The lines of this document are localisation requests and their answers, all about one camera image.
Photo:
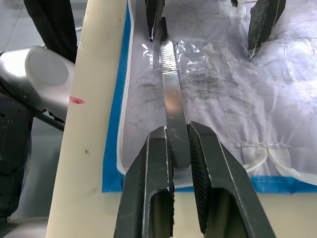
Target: blue tape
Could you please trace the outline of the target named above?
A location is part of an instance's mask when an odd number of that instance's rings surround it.
[[[123,188],[124,175],[117,170],[117,138],[120,122],[120,114],[123,100],[125,78],[128,65],[128,53],[130,43],[131,20],[127,7],[120,62],[117,80],[115,84],[113,102],[109,118],[108,134],[103,164],[103,192],[121,192]],[[256,192],[261,193],[300,193],[317,192],[317,186],[298,181],[291,177],[261,176],[251,178]],[[193,187],[176,189],[179,192],[193,192]]]

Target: black fabric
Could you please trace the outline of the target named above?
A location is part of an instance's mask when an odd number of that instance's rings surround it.
[[[48,49],[75,62],[77,37],[70,0],[24,0]]]

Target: white fabric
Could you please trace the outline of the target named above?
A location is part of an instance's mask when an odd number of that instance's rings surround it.
[[[166,125],[157,43],[136,0],[117,167],[126,173],[148,133]],[[288,0],[259,55],[248,58],[255,2],[166,0],[186,120],[212,128],[251,176],[292,176],[317,185],[317,1]],[[191,185],[190,168],[175,171]]]

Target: pink mark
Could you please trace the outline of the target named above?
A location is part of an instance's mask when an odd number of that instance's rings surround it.
[[[71,102],[74,104],[83,104],[86,102],[85,100],[81,100],[81,99],[75,98],[73,96],[70,96],[69,98],[70,98]]]

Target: gray floor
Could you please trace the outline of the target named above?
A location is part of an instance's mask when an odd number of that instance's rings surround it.
[[[87,0],[70,0],[76,27],[82,26]],[[0,0],[0,52],[43,44],[23,0]],[[62,133],[34,119],[30,170],[12,219],[50,213]]]

